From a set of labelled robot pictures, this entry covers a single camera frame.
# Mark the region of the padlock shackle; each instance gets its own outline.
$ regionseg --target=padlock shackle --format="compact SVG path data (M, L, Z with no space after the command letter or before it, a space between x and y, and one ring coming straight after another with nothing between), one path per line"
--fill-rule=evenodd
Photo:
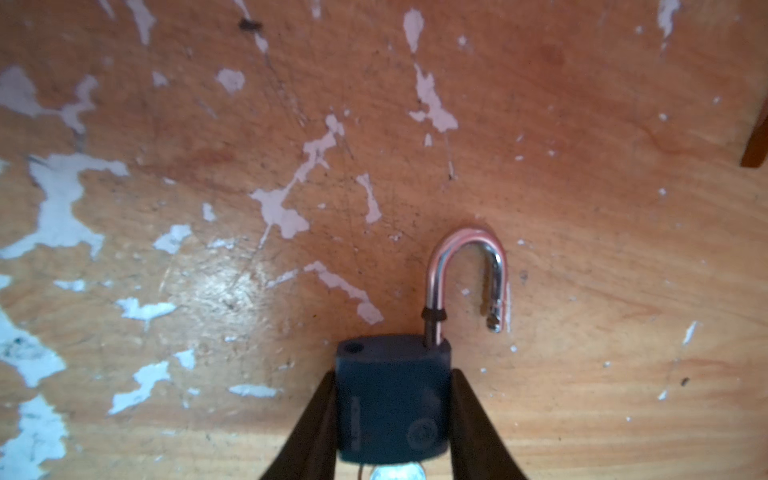
M502 242L484 227L462 227L449 233L432 251L427 266L426 302L422 317L425 321L424 345L440 345L440 323L445 319L445 270L464 245L478 243L488 254L491 269L486 272L488 288L488 329L501 332L505 322L505 288L507 284L507 256Z

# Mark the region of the open padlock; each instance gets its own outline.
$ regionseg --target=open padlock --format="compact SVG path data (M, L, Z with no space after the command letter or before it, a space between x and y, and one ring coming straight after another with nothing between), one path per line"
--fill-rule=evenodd
M458 229L432 252L427 269L424 335L362 336L339 344L328 372L263 480L333 478L345 462L421 462L451 446L454 478L525 479L442 338L445 269L464 245L490 260L487 323L505 321L507 262L501 242L480 227Z

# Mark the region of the black padlock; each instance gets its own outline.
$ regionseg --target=black padlock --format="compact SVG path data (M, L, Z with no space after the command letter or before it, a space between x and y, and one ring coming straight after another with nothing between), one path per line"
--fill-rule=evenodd
M336 351L336 417L341 459L367 465L420 462L449 446L451 346L443 340L445 267L464 245L490 257L488 328L502 331L506 258L482 228L450 233L427 270L424 336L363 336Z

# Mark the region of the wooden surface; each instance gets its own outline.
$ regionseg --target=wooden surface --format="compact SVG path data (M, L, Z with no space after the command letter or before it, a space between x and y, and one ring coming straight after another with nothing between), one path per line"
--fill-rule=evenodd
M43 464L51 479L256 478L335 344L421 331L431 249L481 221L508 252L511 332L485 331L481 256L467 250L449 269L445 335L530 478L768 476L768 169L738 168L768 85L767 3L683 0L664 40L650 1L320 0L317 19L313 2L245 2L266 55L230 0L147 0L149 45L118 0L114 20L96 0L0 5L0 70L21 66L43 107L98 80L84 135L0 108L0 246L36 228L45 194L29 155L81 151L130 172L79 176L74 214L105 235L96 260L84 243L0 260L13 277L3 309L68 366L30 389L0 363L0 443L18 435L18 404L43 394L69 431L67 455ZM425 19L414 55L410 8ZM458 129L410 118L414 62ZM242 90L225 91L222 68L243 72ZM154 87L153 71L169 85ZM284 203L310 229L284 239L273 226L259 249L266 223L248 194L285 187L332 112L346 135L329 169ZM382 211L371 224L366 172ZM175 255L154 249L173 224L193 234ZM206 248L231 237L232 250ZM385 320L363 321L359 301L315 273L266 288L315 261ZM85 292L52 284L76 278ZM144 331L114 304L132 296L177 309ZM191 371L172 356L190 347ZM139 368L164 360L170 382L107 414ZM280 391L227 391L244 383ZM447 457L425 468L449 478ZM355 477L339 465L337 478Z

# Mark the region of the padlock logo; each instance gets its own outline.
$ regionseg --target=padlock logo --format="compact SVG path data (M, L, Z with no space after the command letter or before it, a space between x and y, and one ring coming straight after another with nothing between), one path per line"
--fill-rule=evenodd
M408 445L414 450L426 450L435 444L437 424L433 419L418 419L408 427Z

